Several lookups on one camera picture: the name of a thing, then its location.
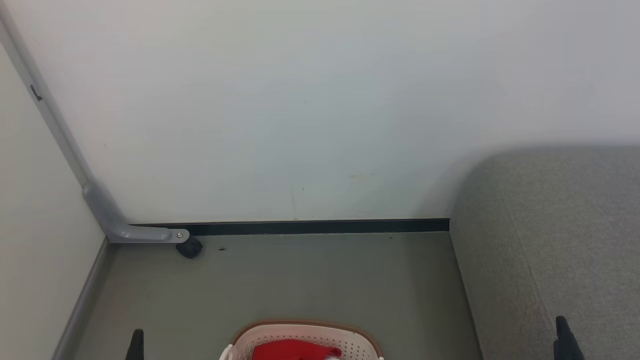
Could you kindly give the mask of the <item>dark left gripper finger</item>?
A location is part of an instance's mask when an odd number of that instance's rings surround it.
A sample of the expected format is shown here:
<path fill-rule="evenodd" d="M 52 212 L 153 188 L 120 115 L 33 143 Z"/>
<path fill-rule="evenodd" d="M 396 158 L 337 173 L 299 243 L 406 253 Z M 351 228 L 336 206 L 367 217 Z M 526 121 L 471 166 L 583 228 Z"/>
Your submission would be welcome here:
<path fill-rule="evenodd" d="M 144 330 L 135 329 L 129 347 L 126 351 L 125 360 L 144 360 L 145 359 L 145 345 L 144 345 Z"/>

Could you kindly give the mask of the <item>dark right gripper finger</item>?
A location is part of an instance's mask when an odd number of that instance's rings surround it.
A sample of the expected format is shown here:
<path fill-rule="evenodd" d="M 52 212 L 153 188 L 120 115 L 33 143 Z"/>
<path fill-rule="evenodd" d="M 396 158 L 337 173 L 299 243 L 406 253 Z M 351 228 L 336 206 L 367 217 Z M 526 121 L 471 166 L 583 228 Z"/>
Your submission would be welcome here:
<path fill-rule="evenodd" d="M 557 339 L 554 341 L 554 360 L 585 360 L 566 317 L 557 316 L 555 327 Z"/>

